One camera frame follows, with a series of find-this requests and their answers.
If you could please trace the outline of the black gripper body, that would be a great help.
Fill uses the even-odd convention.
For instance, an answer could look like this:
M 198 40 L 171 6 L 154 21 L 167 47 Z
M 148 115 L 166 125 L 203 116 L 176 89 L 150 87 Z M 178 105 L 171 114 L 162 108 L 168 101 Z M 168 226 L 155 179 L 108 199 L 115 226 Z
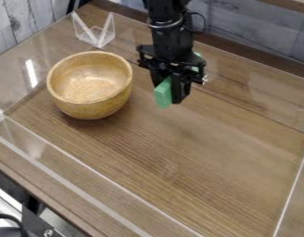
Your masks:
M 170 64 L 188 61 L 194 52 L 194 31 L 186 18 L 167 22 L 150 21 L 152 44 L 139 44 L 139 65 L 144 69 L 166 69 Z

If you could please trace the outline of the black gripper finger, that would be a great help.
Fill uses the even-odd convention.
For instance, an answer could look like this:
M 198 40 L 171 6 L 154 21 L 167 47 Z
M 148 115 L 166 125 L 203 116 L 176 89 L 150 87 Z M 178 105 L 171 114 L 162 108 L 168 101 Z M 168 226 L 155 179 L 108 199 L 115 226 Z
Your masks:
M 158 87 L 160 83 L 166 80 L 168 77 L 170 73 L 167 70 L 160 70 L 160 69 L 151 69 L 151 79 L 154 86 Z
M 172 93 L 172 103 L 175 105 L 180 104 L 184 98 L 191 93 L 192 82 L 188 77 L 182 73 L 174 73 L 171 75 L 171 93 Z

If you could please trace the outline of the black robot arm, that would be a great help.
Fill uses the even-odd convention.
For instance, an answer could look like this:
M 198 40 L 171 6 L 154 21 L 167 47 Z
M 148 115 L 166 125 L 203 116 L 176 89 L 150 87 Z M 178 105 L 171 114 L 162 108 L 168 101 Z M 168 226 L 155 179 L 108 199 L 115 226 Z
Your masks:
M 139 44 L 139 66 L 150 70 L 154 94 L 160 107 L 178 105 L 191 93 L 192 84 L 204 84 L 207 61 L 194 51 L 191 0 L 143 0 L 152 44 Z

